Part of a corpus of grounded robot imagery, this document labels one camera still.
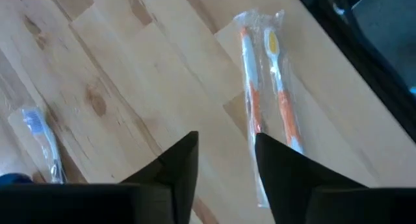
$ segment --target toothbrush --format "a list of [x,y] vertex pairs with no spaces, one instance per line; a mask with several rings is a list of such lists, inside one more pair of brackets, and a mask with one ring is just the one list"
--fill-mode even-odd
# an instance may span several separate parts
[[250,119],[253,123],[252,127],[255,135],[262,130],[259,77],[257,75],[257,65],[255,63],[252,39],[248,35],[246,28],[242,28],[240,35],[242,42],[242,59],[246,73],[246,85],[250,87],[247,92],[250,100]]
[[[250,139],[250,149],[254,154],[255,135],[263,130],[262,117],[260,110],[260,93],[259,93],[259,77],[257,74],[257,64],[254,57],[254,48],[252,39],[248,35],[247,28],[243,27],[240,31],[241,36],[241,47],[242,47],[242,60],[244,64],[244,72],[246,74],[245,92],[246,98],[249,101],[249,133],[248,138]],[[260,200],[259,206],[268,207],[268,200],[266,191],[261,182],[258,171],[255,172],[256,181],[260,184],[257,187],[257,197]]]
[[300,134],[293,112],[291,96],[284,86],[281,77],[281,70],[278,64],[280,54],[278,37],[271,28],[266,28],[264,34],[265,49],[268,59],[270,60],[270,72],[273,74],[272,78],[276,84],[275,91],[278,93],[279,109],[285,127],[287,145],[298,153],[303,154],[303,147],[300,141]]
[[52,166],[50,166],[51,164],[48,162],[52,176],[52,183],[64,183],[65,175],[63,174],[62,162],[60,161],[57,141],[52,130],[47,125],[41,111],[38,108],[22,110],[22,114],[23,119],[30,129],[32,135],[42,146],[42,151],[45,158],[49,160],[49,157],[52,157]]

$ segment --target wooden floor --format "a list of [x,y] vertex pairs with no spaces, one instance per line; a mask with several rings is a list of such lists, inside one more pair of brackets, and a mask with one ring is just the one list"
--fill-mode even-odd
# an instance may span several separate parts
[[[231,22],[254,7],[286,10],[307,156],[367,186],[416,185],[414,143],[298,0],[0,0],[0,173],[46,179],[23,106],[47,113],[71,182],[120,182],[197,130],[192,222],[272,223]],[[268,124],[284,142],[278,112]]]

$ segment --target clear plastic packaging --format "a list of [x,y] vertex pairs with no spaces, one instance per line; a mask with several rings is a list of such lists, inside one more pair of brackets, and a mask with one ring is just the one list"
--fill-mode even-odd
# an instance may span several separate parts
[[66,176],[62,167],[57,141],[52,130],[47,125],[42,111],[36,107],[22,108],[21,114],[23,121],[38,143],[38,145],[32,145],[31,147],[40,147],[42,150],[47,170],[50,173],[50,181],[47,182],[65,183]]
[[254,145],[257,133],[274,135],[271,134],[269,124],[265,120],[267,116],[275,112],[280,113],[287,145],[303,153],[287,76],[290,63],[281,43],[283,16],[284,11],[270,16],[251,10],[234,18],[240,29],[248,144],[253,159],[260,207],[268,207],[268,201],[258,174]]

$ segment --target white toothbrush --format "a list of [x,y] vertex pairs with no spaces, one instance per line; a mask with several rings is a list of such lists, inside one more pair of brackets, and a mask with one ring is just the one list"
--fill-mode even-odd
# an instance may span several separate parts
[[250,97],[250,119],[253,123],[254,135],[262,131],[262,119],[260,111],[259,77],[252,39],[247,33],[246,28],[240,31],[242,42],[242,59],[244,71],[246,73],[246,91]]
[[300,141],[300,134],[296,124],[290,93],[284,86],[281,70],[279,68],[279,41],[272,28],[265,29],[264,41],[266,53],[270,60],[270,72],[274,79],[274,83],[276,84],[276,87],[274,88],[279,99],[279,109],[285,126],[287,145],[298,153],[303,154],[304,150]]
[[60,160],[59,151],[57,147],[57,141],[52,130],[47,125],[45,118],[38,108],[22,110],[23,119],[26,122],[28,128],[31,130],[32,135],[38,140],[42,146],[42,151],[47,160],[52,158],[52,165],[48,163],[49,170],[51,172],[53,183],[64,183],[64,173],[62,162]]

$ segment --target blue object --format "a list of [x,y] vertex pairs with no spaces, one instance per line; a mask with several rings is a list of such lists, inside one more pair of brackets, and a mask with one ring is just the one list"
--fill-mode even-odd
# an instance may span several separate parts
[[22,110],[23,118],[32,134],[41,134],[45,131],[46,122],[39,109]]
[[0,176],[0,186],[25,183],[33,183],[32,179],[25,174],[9,173]]

